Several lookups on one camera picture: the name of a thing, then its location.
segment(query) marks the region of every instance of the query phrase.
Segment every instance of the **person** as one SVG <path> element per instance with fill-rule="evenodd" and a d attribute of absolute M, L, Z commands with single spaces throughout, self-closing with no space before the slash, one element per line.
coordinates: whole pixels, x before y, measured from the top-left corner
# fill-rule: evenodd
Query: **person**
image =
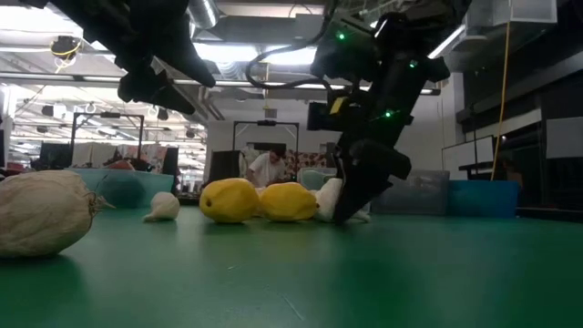
<path fill-rule="evenodd" d="M 285 150 L 272 149 L 259 155 L 247 169 L 247 179 L 256 187 L 262 188 L 283 181 L 285 173 Z"/>

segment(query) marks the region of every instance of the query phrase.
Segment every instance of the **blue container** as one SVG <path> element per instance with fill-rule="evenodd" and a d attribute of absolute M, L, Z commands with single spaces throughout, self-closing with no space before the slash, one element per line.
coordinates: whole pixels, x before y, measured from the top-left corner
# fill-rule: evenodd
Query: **blue container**
<path fill-rule="evenodd" d="M 447 215 L 514 218 L 517 202 L 516 181 L 451 180 Z"/>
<path fill-rule="evenodd" d="M 128 169 L 69 169 L 117 209 L 149 208 L 154 195 L 172 191 L 174 177 Z"/>

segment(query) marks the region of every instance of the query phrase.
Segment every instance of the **table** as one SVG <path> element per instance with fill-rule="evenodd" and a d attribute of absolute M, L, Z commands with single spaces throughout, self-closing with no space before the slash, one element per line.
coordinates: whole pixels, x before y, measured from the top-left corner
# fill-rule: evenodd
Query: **table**
<path fill-rule="evenodd" d="M 104 212 L 53 259 L 0 262 L 3 327 L 581 327 L 583 225 L 374 217 L 217 225 Z"/>

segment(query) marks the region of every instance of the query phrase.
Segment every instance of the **metal frame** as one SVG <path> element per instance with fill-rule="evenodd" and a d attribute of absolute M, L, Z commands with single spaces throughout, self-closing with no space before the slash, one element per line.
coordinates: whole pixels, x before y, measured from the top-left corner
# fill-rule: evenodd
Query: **metal frame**
<path fill-rule="evenodd" d="M 237 130 L 237 126 L 239 124 L 255 124 L 258 127 L 260 126 L 260 121 L 234 121 L 233 122 L 233 144 L 231 149 L 232 150 L 236 150 L 235 149 L 235 139 L 237 138 L 236 135 L 236 130 Z M 292 122 L 275 122 L 275 126 L 278 125 L 286 125 L 286 126 L 294 126 L 295 130 L 296 130 L 296 136 L 295 136 L 295 175 L 296 175 L 296 179 L 298 176 L 298 152 L 300 151 L 300 123 L 292 123 Z"/>
<path fill-rule="evenodd" d="M 73 127 L 71 128 L 71 159 L 73 158 L 73 152 L 75 151 L 75 136 L 77 134 L 77 129 L 83 127 L 83 124 L 87 122 L 87 120 L 81 122 L 79 126 L 77 126 L 77 118 L 80 116 L 87 117 L 90 119 L 92 117 L 98 116 L 101 118 L 138 118 L 139 119 L 139 137 L 138 137 L 138 153 L 137 158 L 141 159 L 141 152 L 142 152 L 142 136 L 144 134 L 144 116 L 143 115 L 131 115 L 131 114 L 118 114 L 114 113 L 73 113 Z"/>

